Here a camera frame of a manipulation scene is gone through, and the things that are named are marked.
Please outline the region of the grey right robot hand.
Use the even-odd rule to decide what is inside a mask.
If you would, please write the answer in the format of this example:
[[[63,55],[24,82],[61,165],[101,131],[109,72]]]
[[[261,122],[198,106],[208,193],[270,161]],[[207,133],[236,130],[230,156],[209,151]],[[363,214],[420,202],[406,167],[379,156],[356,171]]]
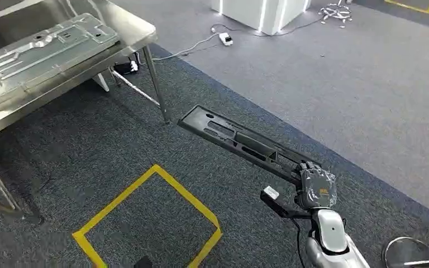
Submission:
[[[337,203],[336,176],[311,161],[297,167],[301,185],[297,188],[295,203],[304,210],[331,208]]]

